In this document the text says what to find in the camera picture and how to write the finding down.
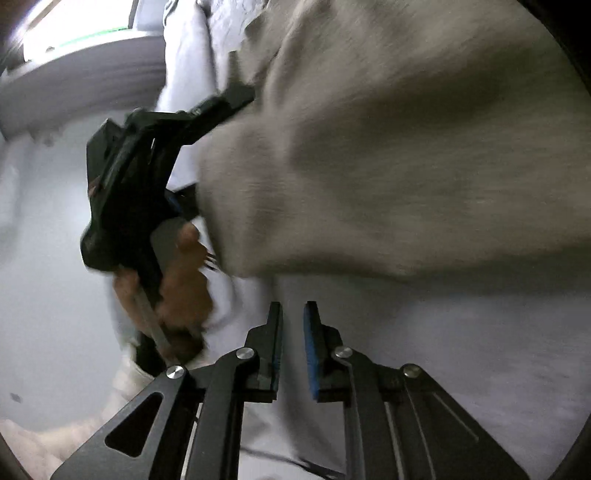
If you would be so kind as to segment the person's left hand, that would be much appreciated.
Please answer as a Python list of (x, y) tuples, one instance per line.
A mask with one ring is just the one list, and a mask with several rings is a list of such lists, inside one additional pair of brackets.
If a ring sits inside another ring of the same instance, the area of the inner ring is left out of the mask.
[[(201, 272), (207, 258), (208, 251), (200, 243), (197, 228), (185, 223), (177, 234), (172, 260), (163, 274), (159, 289), (161, 299), (154, 307), (158, 322), (168, 330), (187, 330), (194, 337), (202, 335), (202, 327), (213, 310), (207, 279)], [(120, 269), (114, 275), (113, 289), (133, 325), (150, 335), (136, 302), (137, 273)]]

